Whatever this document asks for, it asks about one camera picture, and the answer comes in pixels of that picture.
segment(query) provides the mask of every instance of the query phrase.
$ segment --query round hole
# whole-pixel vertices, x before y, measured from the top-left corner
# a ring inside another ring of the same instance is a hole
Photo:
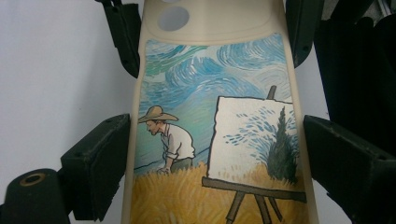
[[[158,19],[158,25],[165,31],[176,31],[187,24],[189,12],[184,7],[169,7]]]
[[[35,185],[37,183],[40,183],[41,181],[44,180],[45,177],[46,177],[46,175],[43,173],[28,175],[24,179],[21,180],[20,184],[21,184],[21,186],[29,187],[29,186]]]

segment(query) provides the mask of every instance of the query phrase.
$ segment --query man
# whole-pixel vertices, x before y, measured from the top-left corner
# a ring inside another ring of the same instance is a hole
[[[145,122],[152,135],[161,134],[165,166],[159,172],[169,174],[176,170],[191,168],[195,149],[192,146],[191,135],[186,130],[167,123],[167,120],[178,120],[178,118],[163,113],[163,109],[155,105],[138,122]]]

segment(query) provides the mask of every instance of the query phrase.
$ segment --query white shirt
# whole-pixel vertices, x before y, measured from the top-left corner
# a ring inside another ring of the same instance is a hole
[[[164,156],[176,161],[195,157],[192,138],[186,130],[173,124],[165,124],[161,140],[163,141]]]

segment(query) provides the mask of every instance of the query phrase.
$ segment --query painting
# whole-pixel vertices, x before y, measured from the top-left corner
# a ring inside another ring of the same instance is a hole
[[[131,222],[309,222],[282,36],[144,57]]]

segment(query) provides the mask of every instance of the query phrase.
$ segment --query man's hand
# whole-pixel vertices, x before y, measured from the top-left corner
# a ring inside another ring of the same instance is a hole
[[[169,175],[171,173],[171,169],[169,167],[163,167],[157,171],[158,174]]]

